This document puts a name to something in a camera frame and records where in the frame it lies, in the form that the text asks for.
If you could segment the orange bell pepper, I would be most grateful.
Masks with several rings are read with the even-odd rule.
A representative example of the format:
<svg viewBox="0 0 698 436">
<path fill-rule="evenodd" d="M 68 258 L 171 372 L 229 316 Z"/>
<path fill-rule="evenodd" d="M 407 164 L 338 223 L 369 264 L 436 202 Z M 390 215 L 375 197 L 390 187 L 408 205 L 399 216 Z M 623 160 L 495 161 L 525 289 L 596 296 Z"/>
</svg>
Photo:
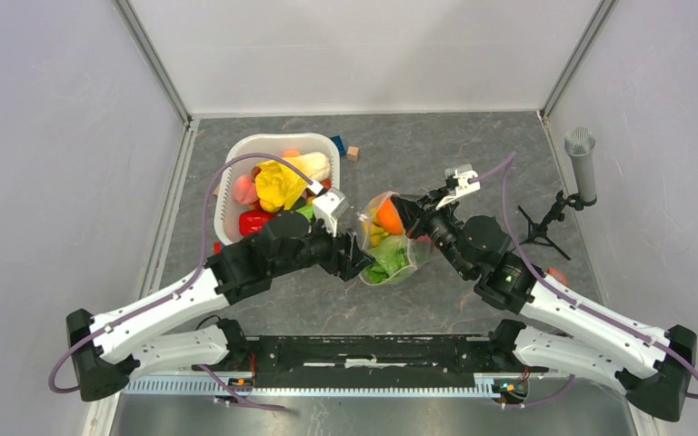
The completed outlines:
<svg viewBox="0 0 698 436">
<path fill-rule="evenodd" d="M 381 203 L 374 218 L 385 232 L 391 235 L 401 235 L 404 233 L 404 225 L 392 203 L 391 197 L 388 197 Z"/>
</svg>

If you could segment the green napa cabbage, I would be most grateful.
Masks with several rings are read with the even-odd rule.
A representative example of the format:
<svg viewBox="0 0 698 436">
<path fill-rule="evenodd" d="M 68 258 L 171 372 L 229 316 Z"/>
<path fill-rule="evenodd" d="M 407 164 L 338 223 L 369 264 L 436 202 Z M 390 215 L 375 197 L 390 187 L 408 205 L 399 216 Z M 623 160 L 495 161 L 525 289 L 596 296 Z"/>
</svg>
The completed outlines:
<svg viewBox="0 0 698 436">
<path fill-rule="evenodd" d="M 403 236 L 388 236 L 368 252 L 375 258 L 360 276 L 369 285 L 394 284 L 410 277 L 414 268 L 408 259 L 408 241 Z"/>
</svg>

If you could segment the clear zip top bag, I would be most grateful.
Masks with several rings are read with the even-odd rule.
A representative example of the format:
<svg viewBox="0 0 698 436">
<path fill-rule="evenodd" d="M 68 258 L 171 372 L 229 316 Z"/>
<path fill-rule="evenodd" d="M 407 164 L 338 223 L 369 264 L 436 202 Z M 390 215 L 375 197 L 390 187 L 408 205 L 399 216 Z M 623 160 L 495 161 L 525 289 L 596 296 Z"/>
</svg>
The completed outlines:
<svg viewBox="0 0 698 436">
<path fill-rule="evenodd" d="M 369 286 L 391 285 L 406 280 L 434 257 L 434 246 L 426 236 L 410 239 L 386 191 L 373 198 L 358 215 L 362 249 L 374 257 L 360 279 Z"/>
</svg>

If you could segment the yellow crinkled lettuce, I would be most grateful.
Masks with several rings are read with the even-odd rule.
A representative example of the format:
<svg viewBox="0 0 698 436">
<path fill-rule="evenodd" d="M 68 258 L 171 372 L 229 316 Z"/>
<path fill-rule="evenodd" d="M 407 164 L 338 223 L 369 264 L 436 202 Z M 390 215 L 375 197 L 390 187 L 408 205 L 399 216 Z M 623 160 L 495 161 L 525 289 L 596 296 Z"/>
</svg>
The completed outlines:
<svg viewBox="0 0 698 436">
<path fill-rule="evenodd" d="M 313 152 L 284 159 L 312 181 L 329 179 L 332 173 L 331 161 L 323 153 Z M 292 209 L 307 189 L 307 182 L 279 161 L 263 161 L 255 168 L 254 185 L 264 211 L 275 213 Z"/>
</svg>

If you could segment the yellow banana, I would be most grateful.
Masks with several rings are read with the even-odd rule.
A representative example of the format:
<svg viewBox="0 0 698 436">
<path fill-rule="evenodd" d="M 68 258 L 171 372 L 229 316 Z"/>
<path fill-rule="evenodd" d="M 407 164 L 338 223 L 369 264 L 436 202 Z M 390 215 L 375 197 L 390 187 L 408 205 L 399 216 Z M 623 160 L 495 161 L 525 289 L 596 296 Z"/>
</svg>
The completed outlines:
<svg viewBox="0 0 698 436">
<path fill-rule="evenodd" d="M 371 208 L 365 222 L 367 242 L 371 248 L 378 246 L 390 233 L 377 220 L 377 208 Z"/>
</svg>

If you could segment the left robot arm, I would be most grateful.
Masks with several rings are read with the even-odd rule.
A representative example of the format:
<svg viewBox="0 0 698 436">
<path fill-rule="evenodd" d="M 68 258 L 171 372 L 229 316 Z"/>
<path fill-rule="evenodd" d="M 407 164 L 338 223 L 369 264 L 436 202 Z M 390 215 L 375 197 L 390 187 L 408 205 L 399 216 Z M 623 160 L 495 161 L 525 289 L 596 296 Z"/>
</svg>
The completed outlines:
<svg viewBox="0 0 698 436">
<path fill-rule="evenodd" d="M 281 213 L 150 296 L 110 312 L 70 313 L 66 329 L 76 391 L 92 402 L 173 366 L 221 363 L 238 370 L 248 361 L 249 346 L 222 323 L 197 333 L 171 330 L 265 292 L 277 277 L 318 265 L 347 282 L 373 262 L 353 230 L 331 233 L 322 221 Z"/>
</svg>

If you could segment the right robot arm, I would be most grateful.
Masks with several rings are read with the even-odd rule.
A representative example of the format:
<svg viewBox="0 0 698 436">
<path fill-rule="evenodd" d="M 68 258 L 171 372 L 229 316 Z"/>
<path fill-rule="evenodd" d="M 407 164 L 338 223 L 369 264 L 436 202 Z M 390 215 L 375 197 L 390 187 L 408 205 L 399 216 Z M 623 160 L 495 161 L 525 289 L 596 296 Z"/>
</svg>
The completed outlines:
<svg viewBox="0 0 698 436">
<path fill-rule="evenodd" d="M 444 191 L 415 198 L 395 194 L 391 203 L 404 234 L 426 237 L 474 292 L 500 311 L 546 323 L 565 338 L 522 323 L 497 329 L 488 347 L 491 364 L 510 371 L 518 364 L 546 367 L 598 382 L 624 394 L 656 419 L 678 422 L 691 395 L 697 335 L 676 324 L 662 329 L 603 307 L 511 253 L 511 242 L 492 216 L 460 222 Z"/>
</svg>

